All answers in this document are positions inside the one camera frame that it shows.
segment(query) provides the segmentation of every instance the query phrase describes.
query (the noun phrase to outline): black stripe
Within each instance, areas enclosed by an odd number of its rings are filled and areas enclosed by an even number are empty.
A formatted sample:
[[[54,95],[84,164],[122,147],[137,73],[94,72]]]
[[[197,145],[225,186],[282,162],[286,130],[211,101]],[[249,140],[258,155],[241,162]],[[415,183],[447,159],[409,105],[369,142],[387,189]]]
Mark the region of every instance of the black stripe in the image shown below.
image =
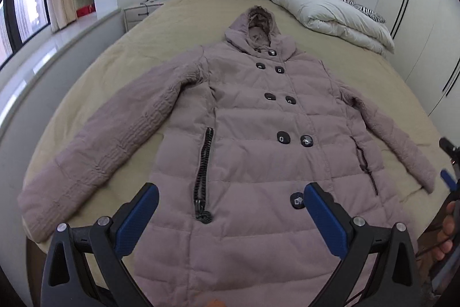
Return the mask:
[[[401,26],[401,22],[403,21],[404,15],[406,14],[406,9],[407,9],[408,4],[409,4],[409,0],[407,0],[407,2],[406,2],[406,6],[404,7],[404,11],[402,12],[401,20],[399,21],[399,25],[396,28],[395,34],[393,36],[393,39],[395,39],[396,33],[398,33],[399,27]]]
[[[398,19],[399,19],[399,16],[401,15],[401,11],[403,10],[403,6],[404,6],[405,1],[406,0],[402,0],[401,7],[399,8],[398,16],[396,17],[395,23],[394,23],[394,25],[392,27],[392,32],[390,33],[391,36],[393,35],[393,32],[395,31],[395,26],[398,23]]]
[[[449,85],[449,82],[450,80],[452,79],[452,77],[454,77],[454,74],[455,74],[455,71],[457,70],[458,66],[459,66],[459,63],[460,63],[460,58],[457,60],[457,65],[455,66],[454,70],[452,71],[452,74],[450,75],[449,79],[447,80],[446,84],[444,85],[444,87],[442,88],[442,91],[444,92],[444,90],[447,88],[447,85]]]
[[[454,80],[452,86],[450,86],[449,90],[447,91],[446,96],[448,96],[450,91],[454,88],[454,85],[457,82],[457,79],[458,79],[459,76],[460,76],[460,71],[457,73],[457,76],[455,77],[455,80]]]

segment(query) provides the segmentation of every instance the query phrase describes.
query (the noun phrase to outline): window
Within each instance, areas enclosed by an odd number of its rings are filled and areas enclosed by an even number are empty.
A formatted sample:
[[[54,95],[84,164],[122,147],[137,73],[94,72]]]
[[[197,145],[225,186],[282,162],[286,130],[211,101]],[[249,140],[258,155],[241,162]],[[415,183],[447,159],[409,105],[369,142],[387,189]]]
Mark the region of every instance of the window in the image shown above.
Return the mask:
[[[0,3],[0,64],[3,64],[6,59],[13,53],[11,50],[10,40],[6,32],[5,14],[3,13],[3,1]]]
[[[49,23],[46,0],[2,0],[0,69],[29,39]]]

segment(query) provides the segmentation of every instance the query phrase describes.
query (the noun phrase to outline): black zipper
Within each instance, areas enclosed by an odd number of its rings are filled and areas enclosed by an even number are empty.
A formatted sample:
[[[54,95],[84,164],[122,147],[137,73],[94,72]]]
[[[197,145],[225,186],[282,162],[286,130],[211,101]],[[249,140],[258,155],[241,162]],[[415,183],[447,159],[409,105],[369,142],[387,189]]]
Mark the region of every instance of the black zipper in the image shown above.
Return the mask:
[[[350,137],[353,142],[355,142],[356,145],[356,155],[359,160],[359,166],[361,167],[361,170],[369,176],[371,179],[372,187],[374,189],[375,195],[379,195],[379,191],[377,189],[377,184],[375,183],[375,180],[372,177],[372,172],[369,170],[369,164],[367,163],[366,157],[364,156],[364,150],[358,146],[358,142],[356,142],[356,139],[353,137]]]
[[[212,215],[205,211],[206,207],[206,179],[208,175],[209,153],[211,151],[212,137],[214,136],[213,128],[206,128],[204,144],[200,154],[200,167],[196,175],[195,187],[193,189],[193,203],[195,206],[195,218],[203,224],[209,224],[212,221]]]

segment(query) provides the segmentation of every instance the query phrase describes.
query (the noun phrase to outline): window sill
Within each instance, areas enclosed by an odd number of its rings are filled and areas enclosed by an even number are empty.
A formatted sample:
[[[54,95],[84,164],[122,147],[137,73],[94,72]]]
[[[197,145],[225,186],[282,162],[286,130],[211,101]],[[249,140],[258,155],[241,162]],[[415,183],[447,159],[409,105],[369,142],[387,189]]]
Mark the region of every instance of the window sill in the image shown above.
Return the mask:
[[[3,86],[0,89],[0,138],[3,137],[9,121],[21,104],[21,101],[52,63],[84,35],[88,34],[105,20],[119,13],[119,11],[119,9],[116,9],[102,16],[94,12],[77,19],[77,21],[66,28],[51,35],[51,27],[46,27],[34,37],[41,40],[44,37],[45,41],[39,46],[34,46],[33,50],[25,58],[22,58],[22,62],[19,63],[20,65],[16,64],[14,72],[10,72],[8,78],[1,77],[2,73],[5,75],[3,71],[7,69],[8,64],[12,64],[15,58],[19,57],[18,55],[22,49],[18,51],[12,61],[8,62],[0,72],[0,87]]]

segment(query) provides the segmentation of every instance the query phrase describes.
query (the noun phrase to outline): nightstand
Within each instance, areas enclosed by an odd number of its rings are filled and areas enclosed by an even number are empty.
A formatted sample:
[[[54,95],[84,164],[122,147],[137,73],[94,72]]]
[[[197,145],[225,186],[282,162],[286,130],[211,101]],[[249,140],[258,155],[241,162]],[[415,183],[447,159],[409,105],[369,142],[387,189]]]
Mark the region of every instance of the nightstand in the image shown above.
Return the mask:
[[[129,32],[135,25],[139,24],[143,19],[149,16],[152,12],[159,9],[167,0],[154,0],[145,2],[145,4],[136,3],[126,7],[123,12],[125,16],[125,28]]]

